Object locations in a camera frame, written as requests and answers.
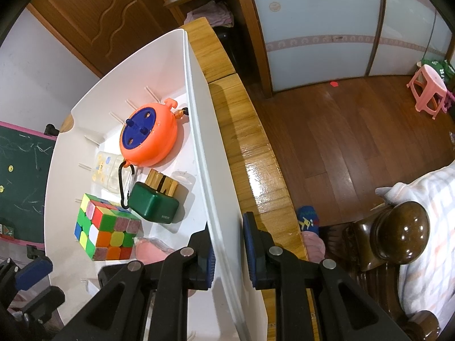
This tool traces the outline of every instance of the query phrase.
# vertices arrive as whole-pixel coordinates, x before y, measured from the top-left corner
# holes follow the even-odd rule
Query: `round sticker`
[[[276,1],[272,2],[269,6],[269,9],[272,11],[279,11],[281,9],[280,3],[277,3]]]

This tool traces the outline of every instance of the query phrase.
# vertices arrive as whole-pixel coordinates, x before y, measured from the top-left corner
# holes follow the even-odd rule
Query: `pink plastic stool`
[[[426,84],[420,83],[417,78],[422,73],[426,80]],[[414,85],[417,84],[423,89],[422,95],[419,96],[415,90]],[[422,67],[415,73],[411,81],[407,84],[407,87],[411,88],[412,94],[416,100],[415,109],[417,111],[426,111],[428,114],[433,115],[433,119],[436,119],[436,115],[443,108],[445,97],[447,95],[447,88],[444,84],[444,81],[439,76],[431,66],[424,64]],[[437,94],[441,97],[438,103],[434,98],[434,95]],[[432,110],[428,107],[428,102],[432,101],[436,110]]]

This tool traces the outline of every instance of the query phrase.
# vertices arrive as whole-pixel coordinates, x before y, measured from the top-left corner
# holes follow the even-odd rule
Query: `rubik's cube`
[[[84,194],[74,235],[93,261],[129,259],[140,219],[119,204]]]

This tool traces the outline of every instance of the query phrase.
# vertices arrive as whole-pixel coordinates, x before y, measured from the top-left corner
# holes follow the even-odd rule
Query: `wooden door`
[[[31,4],[79,57],[103,75],[178,26],[163,0],[32,0]]]

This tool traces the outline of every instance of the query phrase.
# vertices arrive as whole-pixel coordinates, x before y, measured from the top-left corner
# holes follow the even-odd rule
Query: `green chalkboard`
[[[44,243],[44,198],[55,137],[0,122],[0,224]]]

